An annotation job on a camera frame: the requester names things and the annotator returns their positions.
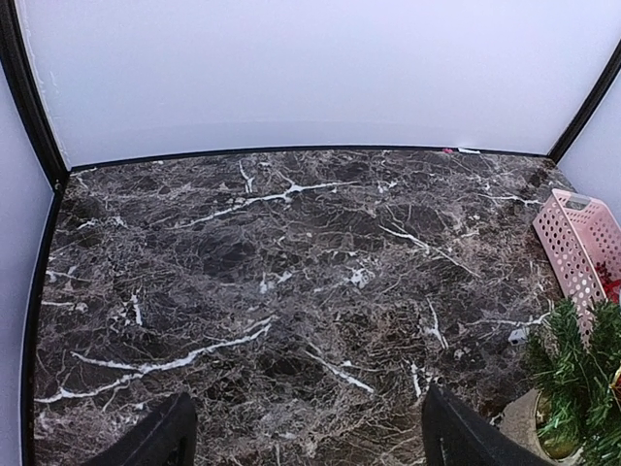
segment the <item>houseplant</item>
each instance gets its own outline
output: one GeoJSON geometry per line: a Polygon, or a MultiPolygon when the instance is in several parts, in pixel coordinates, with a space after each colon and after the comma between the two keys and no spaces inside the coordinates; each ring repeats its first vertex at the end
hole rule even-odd
{"type": "Polygon", "coordinates": [[[540,393],[538,436],[548,452],[581,446],[584,464],[618,466],[621,310],[603,301],[591,312],[594,321],[586,343],[570,300],[558,303],[546,325],[529,335],[526,360],[540,393]]]}

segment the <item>black border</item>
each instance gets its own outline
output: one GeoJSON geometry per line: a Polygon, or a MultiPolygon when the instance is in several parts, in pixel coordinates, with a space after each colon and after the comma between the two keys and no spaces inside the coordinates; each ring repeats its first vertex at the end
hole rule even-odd
{"type": "MultiPolygon", "coordinates": [[[[386,145],[319,145],[319,146],[282,146],[282,147],[267,147],[267,148],[244,148],[244,149],[226,149],[226,150],[202,150],[198,152],[181,152],[181,153],[169,153],[161,155],[148,155],[137,158],[124,158],[121,160],[110,160],[107,162],[89,163],[86,165],[78,165],[72,167],[72,173],[81,172],[84,170],[93,170],[103,167],[115,167],[119,165],[129,165],[134,163],[147,163],[157,162],[160,160],[177,160],[180,158],[192,158],[192,157],[208,157],[216,155],[235,155],[245,153],[262,153],[262,152],[291,152],[301,150],[428,150],[428,151],[443,151],[444,149],[451,149],[453,153],[460,154],[457,148],[440,148],[434,146],[386,146],[386,145]]],[[[471,149],[478,150],[480,153],[490,155],[519,155],[522,157],[534,157],[534,158],[546,158],[544,153],[527,153],[527,152],[512,152],[510,150],[483,150],[483,149],[471,149]]]]}
{"type": "Polygon", "coordinates": [[[69,172],[37,90],[13,0],[0,0],[0,61],[30,144],[49,184],[57,191],[67,182],[69,172]]]}
{"type": "Polygon", "coordinates": [[[598,109],[602,103],[602,100],[604,100],[606,93],[619,74],[619,70],[621,70],[621,41],[617,44],[616,49],[612,53],[612,57],[605,65],[604,70],[591,89],[591,92],[589,92],[589,95],[582,103],[580,110],[578,110],[577,114],[575,114],[570,125],[548,153],[547,156],[554,160],[555,163],[558,163],[563,158],[565,153],[579,136],[580,132],[589,122],[589,119],[591,119],[595,111],[598,109]]]}
{"type": "Polygon", "coordinates": [[[49,249],[54,236],[56,221],[60,213],[60,206],[66,182],[54,193],[49,207],[48,219],[43,231],[43,238],[37,256],[35,271],[28,296],[28,309],[23,332],[23,348],[21,351],[21,379],[19,384],[19,412],[21,429],[21,464],[35,464],[35,360],[37,351],[37,335],[39,329],[39,312],[41,311],[41,299],[46,283],[46,270],[48,269],[49,249]]]}

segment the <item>white backdrop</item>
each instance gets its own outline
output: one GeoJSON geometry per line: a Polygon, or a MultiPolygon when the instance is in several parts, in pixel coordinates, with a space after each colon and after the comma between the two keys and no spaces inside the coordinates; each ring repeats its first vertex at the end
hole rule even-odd
{"type": "Polygon", "coordinates": [[[577,191],[602,199],[621,222],[621,78],[559,166],[577,191]]]}
{"type": "Polygon", "coordinates": [[[1,464],[21,464],[19,382],[24,320],[51,197],[0,67],[1,464]]]}
{"type": "Polygon", "coordinates": [[[195,150],[547,153],[621,2],[18,0],[70,165],[195,150]]]}

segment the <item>basket handle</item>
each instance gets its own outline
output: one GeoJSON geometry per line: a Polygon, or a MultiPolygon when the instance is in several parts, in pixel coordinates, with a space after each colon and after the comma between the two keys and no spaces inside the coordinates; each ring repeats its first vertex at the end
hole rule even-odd
{"type": "Polygon", "coordinates": [[[591,198],[583,196],[581,194],[572,193],[572,196],[565,201],[565,209],[571,209],[573,211],[583,211],[591,204],[591,198]]]}

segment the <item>flower pot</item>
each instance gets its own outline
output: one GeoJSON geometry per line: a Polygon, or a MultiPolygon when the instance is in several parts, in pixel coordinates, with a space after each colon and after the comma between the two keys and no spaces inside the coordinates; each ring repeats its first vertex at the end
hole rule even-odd
{"type": "Polygon", "coordinates": [[[580,450],[574,446],[557,446],[555,450],[547,451],[541,445],[537,434],[538,406],[541,402],[539,392],[531,390],[521,398],[509,403],[503,414],[500,424],[501,432],[516,444],[531,451],[551,464],[572,466],[578,464],[580,450]]]}

